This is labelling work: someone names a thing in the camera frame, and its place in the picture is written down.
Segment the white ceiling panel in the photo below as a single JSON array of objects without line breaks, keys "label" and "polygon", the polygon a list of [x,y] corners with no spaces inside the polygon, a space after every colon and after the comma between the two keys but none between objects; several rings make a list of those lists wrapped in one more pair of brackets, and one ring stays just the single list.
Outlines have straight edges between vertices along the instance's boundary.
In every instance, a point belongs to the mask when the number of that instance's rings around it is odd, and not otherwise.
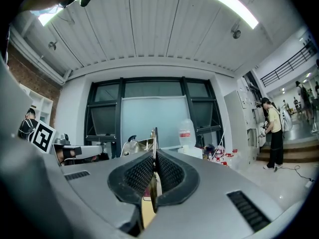
[{"label": "white ceiling panel", "polygon": [[136,55],[166,56],[178,0],[130,0]]},{"label": "white ceiling panel", "polygon": [[[36,20],[24,38],[61,75],[114,67],[112,60],[121,67],[121,59],[170,57],[240,76],[302,22],[287,0],[240,1],[259,20],[255,29],[217,0],[91,0],[85,8],[76,1],[45,27]],[[14,22],[20,33],[31,17],[23,15]],[[237,25],[241,36],[234,39]],[[55,51],[50,41],[57,41]]]}]

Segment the woman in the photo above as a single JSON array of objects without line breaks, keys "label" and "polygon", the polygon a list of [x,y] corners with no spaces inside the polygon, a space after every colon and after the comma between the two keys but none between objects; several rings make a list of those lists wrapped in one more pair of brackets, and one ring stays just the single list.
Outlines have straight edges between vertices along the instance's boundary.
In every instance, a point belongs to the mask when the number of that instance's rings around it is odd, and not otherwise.
[{"label": "woman", "polygon": [[284,147],[279,112],[273,107],[268,98],[262,98],[261,104],[268,112],[269,123],[265,133],[262,133],[258,137],[266,137],[266,134],[271,131],[270,158],[268,164],[264,166],[264,169],[274,169],[275,166],[282,167]]}]

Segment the red label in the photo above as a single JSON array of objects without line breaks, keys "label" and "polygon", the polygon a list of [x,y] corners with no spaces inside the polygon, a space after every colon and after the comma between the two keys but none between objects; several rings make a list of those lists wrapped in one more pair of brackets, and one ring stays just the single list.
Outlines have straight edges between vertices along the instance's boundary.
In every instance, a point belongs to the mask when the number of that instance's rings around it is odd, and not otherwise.
[{"label": "red label", "polygon": [[190,137],[190,133],[180,133],[179,137]]}]

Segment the black window frame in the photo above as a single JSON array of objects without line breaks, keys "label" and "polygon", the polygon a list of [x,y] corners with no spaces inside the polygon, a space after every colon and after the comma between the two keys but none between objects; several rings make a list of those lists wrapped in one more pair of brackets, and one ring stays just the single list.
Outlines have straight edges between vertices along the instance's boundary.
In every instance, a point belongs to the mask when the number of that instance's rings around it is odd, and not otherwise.
[{"label": "black window frame", "polygon": [[[122,144],[121,144],[121,105],[122,105],[122,98],[125,97],[125,85],[126,83],[131,82],[179,82],[181,93],[182,95],[186,96],[187,104],[188,104],[188,111],[190,119],[193,121],[195,135],[196,135],[196,145],[199,143],[197,142],[198,135],[208,133],[208,132],[216,132],[217,134],[217,141],[219,144],[221,137],[223,135],[223,125],[222,119],[220,116],[218,102],[216,100],[216,96],[209,80],[201,80],[201,79],[192,79],[186,77],[138,77],[138,78],[120,78],[116,80],[110,81],[103,81],[92,83],[90,88],[90,93],[88,96],[86,111],[85,111],[85,122],[84,122],[84,144],[91,145],[93,141],[99,142],[115,142],[116,143],[116,153],[117,157],[121,155],[122,151]],[[208,97],[192,97],[189,93],[189,88],[187,83],[202,83],[205,84],[205,88],[208,93]],[[112,84],[119,84],[119,91],[116,100],[111,101],[99,101],[95,102],[95,95],[97,92],[97,88],[99,86],[104,85],[112,85]],[[200,102],[200,103],[214,103],[217,109],[218,121],[219,125],[217,126],[208,126],[204,128],[197,128],[197,121],[195,117],[195,110],[193,107],[193,103]],[[115,135],[106,135],[106,136],[96,136],[96,135],[88,135],[88,120],[91,113],[91,108],[95,107],[105,107],[105,106],[115,106]]]}]

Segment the brick wall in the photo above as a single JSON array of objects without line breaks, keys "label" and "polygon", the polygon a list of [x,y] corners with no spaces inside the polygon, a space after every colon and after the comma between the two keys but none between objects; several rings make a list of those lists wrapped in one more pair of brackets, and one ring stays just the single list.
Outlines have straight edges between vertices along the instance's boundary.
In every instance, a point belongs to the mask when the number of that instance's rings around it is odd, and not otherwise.
[{"label": "brick wall", "polygon": [[38,94],[53,100],[50,126],[54,127],[56,106],[62,86],[34,67],[12,45],[8,47],[8,55],[9,69],[15,79]]}]

